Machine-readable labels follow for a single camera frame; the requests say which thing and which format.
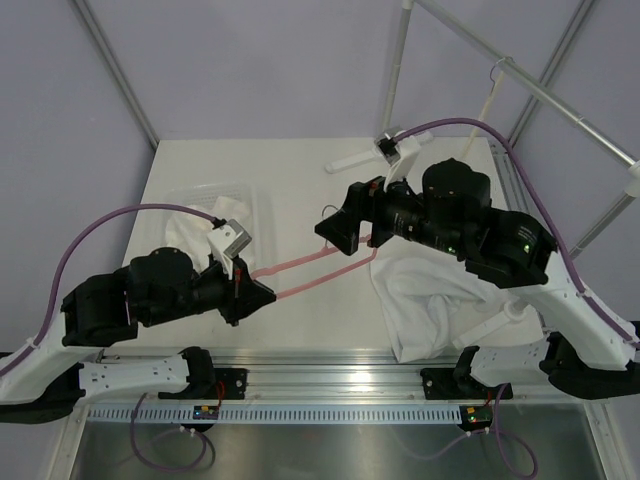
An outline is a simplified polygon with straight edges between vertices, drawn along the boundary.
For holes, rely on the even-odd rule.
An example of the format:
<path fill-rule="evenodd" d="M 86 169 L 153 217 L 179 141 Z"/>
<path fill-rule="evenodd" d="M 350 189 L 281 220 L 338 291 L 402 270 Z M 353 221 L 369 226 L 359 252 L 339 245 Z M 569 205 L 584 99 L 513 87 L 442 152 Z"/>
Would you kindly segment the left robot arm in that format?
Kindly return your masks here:
<path fill-rule="evenodd" d="M 97 364 L 90 357 L 151 328 L 210 311 L 235 326 L 274 303 L 275 292 L 251 278 L 239 257 L 226 273 L 217 261 L 197 272 L 189 256 L 164 247 L 110 274 L 95 275 L 62 301 L 42 340 L 1 359 L 1 420 L 43 424 L 81 404 L 155 393 L 201 399 L 217 379 L 210 353 L 190 346 L 159 361 Z"/>

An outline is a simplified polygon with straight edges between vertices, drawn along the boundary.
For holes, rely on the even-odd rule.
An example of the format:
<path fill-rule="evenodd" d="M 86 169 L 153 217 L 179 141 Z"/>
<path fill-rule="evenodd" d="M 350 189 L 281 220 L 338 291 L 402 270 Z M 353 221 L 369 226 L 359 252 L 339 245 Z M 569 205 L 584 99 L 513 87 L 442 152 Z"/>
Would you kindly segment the cream plastic hanger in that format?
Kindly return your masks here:
<path fill-rule="evenodd" d="M 489 72 L 489 79 L 492 83 L 492 86 L 484 102 L 482 110 L 477 118 L 479 122 L 485 122 L 489 116 L 493 102 L 501 89 L 501 85 L 504 81 L 504 78 L 506 77 L 506 74 L 504 73 L 504 70 L 503 70 L 503 66 L 507 63 L 508 60 L 512 60 L 512 57 L 505 56 L 499 59 Z M 480 129 L 477 126 L 474 126 L 472 128 L 469 136 L 467 137 L 464 148 L 461 151 L 460 159 L 462 161 L 464 161 L 467 158 L 479 131 Z"/>

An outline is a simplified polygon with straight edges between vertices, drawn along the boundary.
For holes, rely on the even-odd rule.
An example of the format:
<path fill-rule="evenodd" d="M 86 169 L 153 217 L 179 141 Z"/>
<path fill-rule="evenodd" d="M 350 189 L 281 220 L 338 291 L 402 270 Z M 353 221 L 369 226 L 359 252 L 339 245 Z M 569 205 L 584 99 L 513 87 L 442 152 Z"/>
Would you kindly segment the pink plastic hanger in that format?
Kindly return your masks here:
<path fill-rule="evenodd" d="M 326 240 L 307 245 L 297 253 L 282 253 L 277 240 L 277 229 L 273 225 L 265 226 L 256 247 L 261 259 L 256 262 L 252 278 L 273 288 L 279 299 L 302 294 L 363 267 L 368 268 L 377 257 L 377 251 L 366 246 L 368 235 L 359 239 L 364 252 L 351 259 L 339 259 L 340 251 Z"/>

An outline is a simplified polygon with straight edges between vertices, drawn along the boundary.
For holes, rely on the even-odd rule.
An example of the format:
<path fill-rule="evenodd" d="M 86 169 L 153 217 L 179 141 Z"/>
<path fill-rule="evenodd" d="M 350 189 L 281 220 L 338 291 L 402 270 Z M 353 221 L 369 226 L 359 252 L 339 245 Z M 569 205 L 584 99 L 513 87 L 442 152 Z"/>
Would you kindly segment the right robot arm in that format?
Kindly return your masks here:
<path fill-rule="evenodd" d="M 479 346 L 461 353 L 452 380 L 466 398 L 481 398 L 505 383 L 547 379 L 563 393 L 585 400 L 636 395 L 638 323 L 608 326 L 605 308 L 573 285 L 556 240 L 534 217 L 492 207 L 490 179 L 450 158 L 429 166 L 420 194 L 404 180 L 377 177 L 349 186 L 343 205 L 315 232 L 346 255 L 359 248 L 362 223 L 368 244 L 394 236 L 449 254 L 465 270 L 506 290 L 537 310 L 554 331 L 538 342 L 539 360 L 498 360 L 502 350 Z"/>

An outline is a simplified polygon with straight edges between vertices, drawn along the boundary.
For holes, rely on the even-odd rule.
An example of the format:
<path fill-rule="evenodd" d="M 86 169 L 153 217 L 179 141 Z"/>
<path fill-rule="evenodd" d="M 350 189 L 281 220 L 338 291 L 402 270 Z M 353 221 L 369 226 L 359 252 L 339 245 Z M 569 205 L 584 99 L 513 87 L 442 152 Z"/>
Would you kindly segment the cream white skirt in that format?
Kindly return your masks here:
<path fill-rule="evenodd" d="M 252 234 L 253 215 L 250 207 L 239 200 L 227 196 L 216 198 L 212 207 L 189 205 L 189 208 L 207 213 L 218 219 L 236 220 Z M 213 224 L 204 218 L 183 212 L 172 212 L 164 230 L 164 245 L 175 247 L 186 253 L 194 269 L 200 273 L 209 266 L 211 249 L 206 235 Z"/>

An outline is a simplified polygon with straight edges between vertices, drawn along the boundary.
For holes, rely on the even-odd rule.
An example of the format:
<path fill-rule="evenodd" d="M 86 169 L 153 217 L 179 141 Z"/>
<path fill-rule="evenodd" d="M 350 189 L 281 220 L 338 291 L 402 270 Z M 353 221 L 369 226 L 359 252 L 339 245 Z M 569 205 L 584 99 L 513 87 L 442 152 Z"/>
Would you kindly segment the white skirt pink hanger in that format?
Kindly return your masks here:
<path fill-rule="evenodd" d="M 462 334 L 497 314 L 508 292 L 468 273 L 464 265 L 398 239 L 370 264 L 395 359 L 400 363 L 459 352 Z"/>

